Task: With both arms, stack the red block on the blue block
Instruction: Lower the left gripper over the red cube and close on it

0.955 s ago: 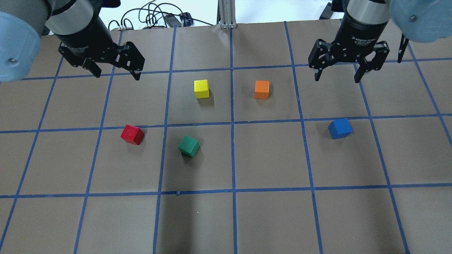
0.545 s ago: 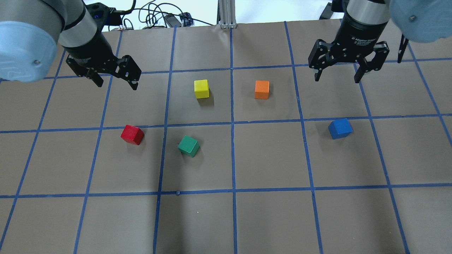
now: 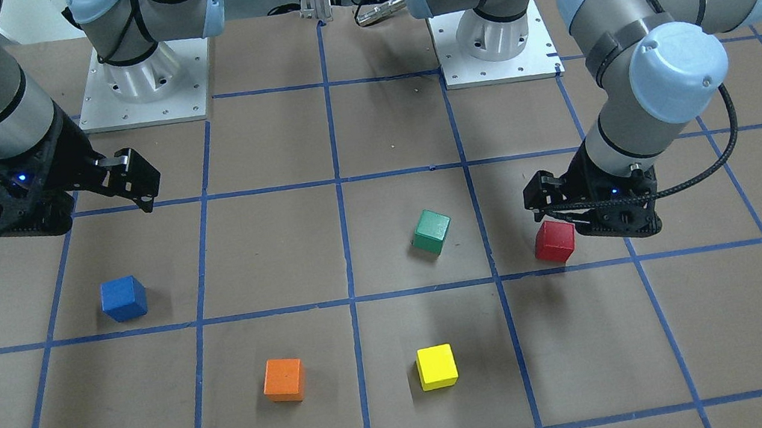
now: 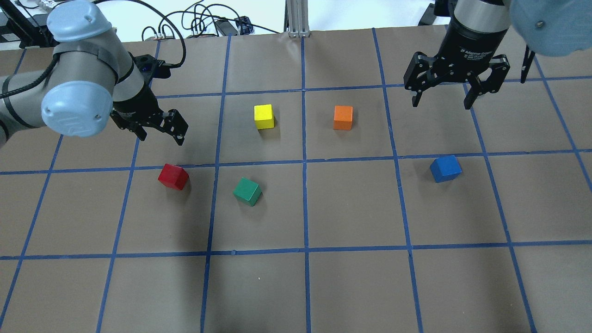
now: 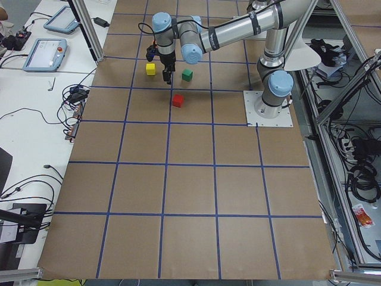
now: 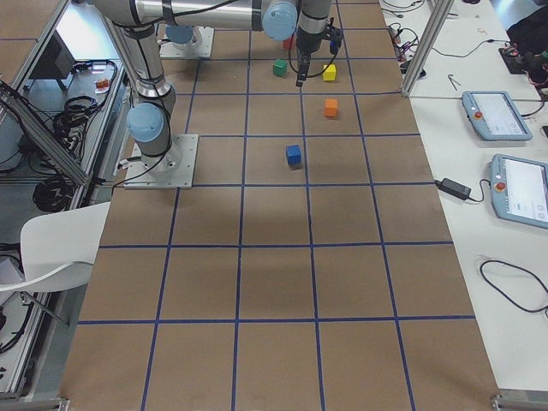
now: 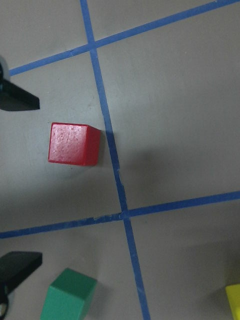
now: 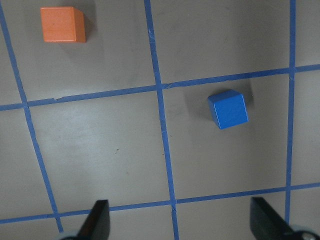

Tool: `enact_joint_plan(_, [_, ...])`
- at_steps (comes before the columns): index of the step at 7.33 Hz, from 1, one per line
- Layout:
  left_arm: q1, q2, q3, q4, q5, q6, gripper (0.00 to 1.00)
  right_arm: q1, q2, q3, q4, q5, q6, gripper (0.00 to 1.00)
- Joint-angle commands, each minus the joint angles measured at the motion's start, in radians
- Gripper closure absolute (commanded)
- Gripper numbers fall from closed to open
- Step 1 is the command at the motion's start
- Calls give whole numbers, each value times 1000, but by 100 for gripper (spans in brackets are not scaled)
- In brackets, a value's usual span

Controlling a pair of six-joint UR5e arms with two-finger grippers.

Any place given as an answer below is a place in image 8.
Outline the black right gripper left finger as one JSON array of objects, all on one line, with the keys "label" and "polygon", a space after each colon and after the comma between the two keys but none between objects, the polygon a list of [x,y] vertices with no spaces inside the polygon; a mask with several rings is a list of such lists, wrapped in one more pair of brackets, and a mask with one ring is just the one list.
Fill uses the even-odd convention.
[{"label": "black right gripper left finger", "polygon": [[76,240],[108,240],[111,231],[109,201],[97,200],[85,219]]}]

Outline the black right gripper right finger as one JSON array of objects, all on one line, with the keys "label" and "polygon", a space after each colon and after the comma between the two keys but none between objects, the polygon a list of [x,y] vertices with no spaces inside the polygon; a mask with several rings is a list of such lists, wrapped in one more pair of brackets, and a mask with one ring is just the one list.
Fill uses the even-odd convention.
[{"label": "black right gripper right finger", "polygon": [[318,240],[314,232],[293,230],[263,197],[250,199],[250,230],[257,240]]}]

